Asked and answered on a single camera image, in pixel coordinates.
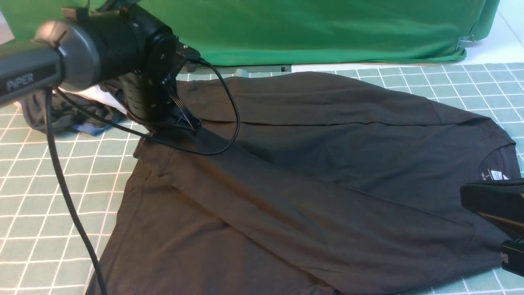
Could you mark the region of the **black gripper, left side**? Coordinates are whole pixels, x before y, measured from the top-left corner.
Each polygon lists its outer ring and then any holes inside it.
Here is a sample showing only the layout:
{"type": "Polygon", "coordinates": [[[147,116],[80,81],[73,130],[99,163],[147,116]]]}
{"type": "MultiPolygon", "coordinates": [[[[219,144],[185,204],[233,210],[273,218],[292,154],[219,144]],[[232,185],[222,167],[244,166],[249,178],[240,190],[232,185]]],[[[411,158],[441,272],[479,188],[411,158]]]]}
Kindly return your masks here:
{"type": "Polygon", "coordinates": [[[167,90],[185,65],[179,46],[178,37],[168,32],[134,36],[121,46],[130,70],[121,76],[128,116],[152,133],[181,129],[195,135],[201,127],[201,119],[175,106],[167,90]]]}

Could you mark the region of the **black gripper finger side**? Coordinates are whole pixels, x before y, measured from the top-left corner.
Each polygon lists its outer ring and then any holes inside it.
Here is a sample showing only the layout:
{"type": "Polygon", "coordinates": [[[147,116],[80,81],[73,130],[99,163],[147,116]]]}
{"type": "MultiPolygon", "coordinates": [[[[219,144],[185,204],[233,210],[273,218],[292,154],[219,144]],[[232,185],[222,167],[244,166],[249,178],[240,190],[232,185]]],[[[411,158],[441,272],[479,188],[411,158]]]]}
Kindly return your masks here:
{"type": "Polygon", "coordinates": [[[500,245],[501,268],[519,277],[524,276],[523,240],[506,240],[500,245]]]}
{"type": "Polygon", "coordinates": [[[523,179],[467,183],[460,188],[461,205],[494,224],[510,238],[522,238],[523,191],[523,179]]]}

